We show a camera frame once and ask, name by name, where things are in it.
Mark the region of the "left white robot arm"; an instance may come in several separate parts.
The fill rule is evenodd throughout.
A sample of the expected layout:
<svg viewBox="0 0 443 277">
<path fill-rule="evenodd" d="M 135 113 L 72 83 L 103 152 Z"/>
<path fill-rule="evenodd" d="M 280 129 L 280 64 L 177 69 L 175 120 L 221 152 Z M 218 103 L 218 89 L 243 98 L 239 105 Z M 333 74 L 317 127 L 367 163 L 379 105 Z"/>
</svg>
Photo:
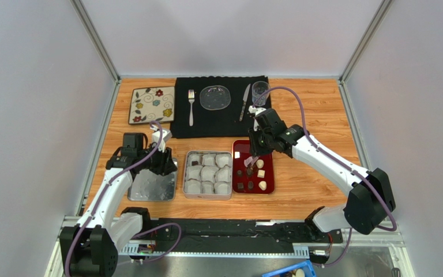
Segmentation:
<svg viewBox="0 0 443 277">
<path fill-rule="evenodd" d="M 122 145 L 106 163 L 97 195 L 73 227 L 59 236 L 65 276 L 112 276 L 118 251 L 149 221 L 145 208 L 127 209 L 113 221 L 123 195 L 139 179 L 141 171 L 167 176 L 177 171 L 168 129 L 153 128 L 152 140 L 144 133 L 125 133 Z"/>
</svg>

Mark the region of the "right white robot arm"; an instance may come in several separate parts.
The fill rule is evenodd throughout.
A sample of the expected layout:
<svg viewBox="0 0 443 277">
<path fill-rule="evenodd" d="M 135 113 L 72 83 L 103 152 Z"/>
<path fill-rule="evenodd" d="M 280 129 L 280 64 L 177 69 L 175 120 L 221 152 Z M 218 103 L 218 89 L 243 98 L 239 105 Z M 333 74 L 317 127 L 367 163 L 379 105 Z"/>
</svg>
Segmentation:
<svg viewBox="0 0 443 277">
<path fill-rule="evenodd" d="M 287 126 L 272 108 L 250 107 L 254 126 L 249 129 L 250 153 L 262 157 L 272 152 L 309 165 L 336 185 L 346 196 L 344 204 L 319 207 L 306 219 L 314 236 L 352 228 L 368 235 L 383 229 L 382 221 L 396 208 L 385 171 L 368 170 L 334 153 L 304 127 Z"/>
</svg>

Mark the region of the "pink metal tongs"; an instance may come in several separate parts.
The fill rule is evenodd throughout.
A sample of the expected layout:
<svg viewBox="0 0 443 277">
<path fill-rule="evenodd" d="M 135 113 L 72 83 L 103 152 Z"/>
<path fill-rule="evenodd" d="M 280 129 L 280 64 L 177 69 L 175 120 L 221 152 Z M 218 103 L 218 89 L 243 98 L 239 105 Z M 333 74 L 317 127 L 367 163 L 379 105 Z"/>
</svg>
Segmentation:
<svg viewBox="0 0 443 277">
<path fill-rule="evenodd" d="M 249 164 L 256 164 L 256 161 L 259 159 L 259 156 L 249 156 L 247 159 L 243 161 L 244 166 L 247 168 Z"/>
</svg>

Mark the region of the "silver chocolate tin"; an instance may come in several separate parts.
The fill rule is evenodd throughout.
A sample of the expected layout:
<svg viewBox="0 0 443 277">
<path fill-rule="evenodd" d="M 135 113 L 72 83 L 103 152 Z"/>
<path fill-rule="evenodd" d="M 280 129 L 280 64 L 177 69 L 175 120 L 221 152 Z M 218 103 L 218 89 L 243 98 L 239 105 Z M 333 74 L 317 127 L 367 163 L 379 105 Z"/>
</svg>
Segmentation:
<svg viewBox="0 0 443 277">
<path fill-rule="evenodd" d="M 192 166 L 192 161 L 199 165 Z M 189 151 L 183 174 L 187 199 L 229 200 L 232 195 L 232 154 L 227 151 Z"/>
</svg>

